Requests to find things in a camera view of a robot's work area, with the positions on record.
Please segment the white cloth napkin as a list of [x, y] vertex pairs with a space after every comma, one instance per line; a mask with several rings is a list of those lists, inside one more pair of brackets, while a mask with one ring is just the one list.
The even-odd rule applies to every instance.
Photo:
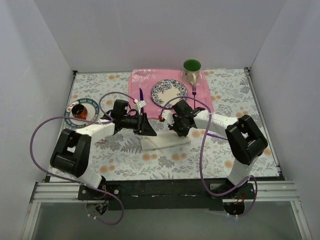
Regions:
[[140, 140], [142, 150], [164, 149], [184, 144], [189, 144], [189, 136], [178, 136], [174, 131], [159, 132], [157, 136], [143, 136]]

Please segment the purple spoon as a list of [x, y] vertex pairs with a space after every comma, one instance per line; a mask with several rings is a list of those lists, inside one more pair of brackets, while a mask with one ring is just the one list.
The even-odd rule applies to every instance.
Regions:
[[207, 133], [207, 136], [222, 139], [222, 140], [228, 140], [226, 137], [218, 136], [218, 135], [212, 134], [212, 133]]

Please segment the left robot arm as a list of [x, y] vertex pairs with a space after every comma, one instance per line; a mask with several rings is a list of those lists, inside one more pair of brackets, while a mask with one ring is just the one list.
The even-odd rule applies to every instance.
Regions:
[[115, 135], [122, 129], [133, 130], [140, 136], [155, 137], [157, 133], [150, 125], [147, 114], [137, 111], [127, 113], [129, 102], [118, 99], [114, 102], [110, 116], [104, 115], [98, 124], [77, 130], [63, 129], [53, 150], [50, 165], [70, 174], [78, 182], [89, 185], [89, 194], [95, 200], [106, 196], [105, 178], [89, 166], [90, 150], [96, 142]]

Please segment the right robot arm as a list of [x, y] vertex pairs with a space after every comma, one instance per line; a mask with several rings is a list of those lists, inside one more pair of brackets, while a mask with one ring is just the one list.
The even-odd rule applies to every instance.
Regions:
[[224, 136], [234, 156], [233, 167], [225, 184], [213, 191], [207, 185], [204, 188], [216, 198], [228, 195], [237, 199], [243, 195], [257, 158], [268, 147], [266, 137], [251, 116], [227, 117], [211, 112], [205, 104], [193, 109], [185, 100], [180, 100], [173, 111], [162, 109], [159, 120], [167, 122], [168, 128], [180, 137], [187, 136], [191, 128]]

